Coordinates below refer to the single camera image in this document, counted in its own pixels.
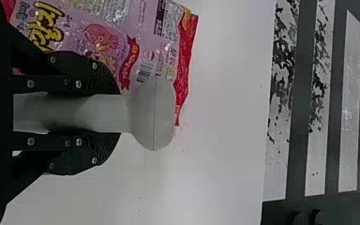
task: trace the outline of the white surface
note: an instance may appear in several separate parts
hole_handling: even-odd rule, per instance
[[[320,43],[315,38],[315,54],[326,50],[326,54],[319,58],[320,64],[314,64],[314,73],[320,81],[326,84],[325,95],[322,97],[322,106],[319,112],[321,122],[315,121],[311,126],[312,132],[308,135],[307,149],[307,169],[306,169],[306,196],[321,195],[325,193],[325,173],[326,173],[326,146],[329,126],[329,100],[330,100],[330,81],[332,76],[332,46],[333,28],[335,21],[336,0],[318,1],[317,20],[315,31],[320,31],[320,26],[324,26],[322,36],[324,43]],[[313,95],[321,95],[323,91],[320,87],[313,86]]]
[[[357,188],[360,102],[360,22],[347,12],[344,51],[343,103],[341,116],[338,191]]]
[[[183,0],[200,15],[191,91],[170,147],[124,135],[102,166],[45,176],[4,225],[260,224],[273,0]]]

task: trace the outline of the black metal frame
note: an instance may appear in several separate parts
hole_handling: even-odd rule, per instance
[[[110,70],[98,61],[75,52],[42,52],[11,26],[0,3],[0,29],[9,37],[11,66],[26,75],[8,76],[11,94],[46,91],[50,95],[84,97],[120,95]],[[113,152],[120,133],[58,130],[45,135],[12,132],[0,151],[22,152],[11,158],[11,178],[0,193],[0,221],[6,205],[44,173],[73,175],[104,163]]]

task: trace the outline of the cartoon illustration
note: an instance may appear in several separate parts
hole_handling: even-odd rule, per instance
[[[87,52],[85,56],[105,64],[111,70],[112,75],[116,77],[117,60],[112,56],[106,57],[99,52]]]
[[[118,37],[109,30],[98,24],[90,24],[84,29],[86,38],[92,43],[98,52],[111,52],[118,47]]]

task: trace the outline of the bolt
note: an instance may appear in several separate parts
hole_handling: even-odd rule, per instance
[[[27,144],[28,144],[28,146],[34,146],[34,144],[35,144],[35,139],[34,139],[34,138],[29,138],[29,139],[27,140]]]
[[[28,80],[27,87],[28,88],[34,88],[35,87],[35,82],[33,80]]]
[[[55,57],[54,56],[51,57],[51,63],[55,64]]]
[[[77,146],[81,146],[82,145],[82,139],[78,138],[75,143],[77,144]]]
[[[81,81],[76,81],[75,82],[75,87],[80,89],[82,87],[82,82]]]

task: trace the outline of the snack bag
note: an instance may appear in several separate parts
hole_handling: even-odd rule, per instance
[[[179,125],[198,23],[189,9],[172,0],[2,1],[10,23],[42,51],[104,63],[123,93],[151,76],[173,82]]]

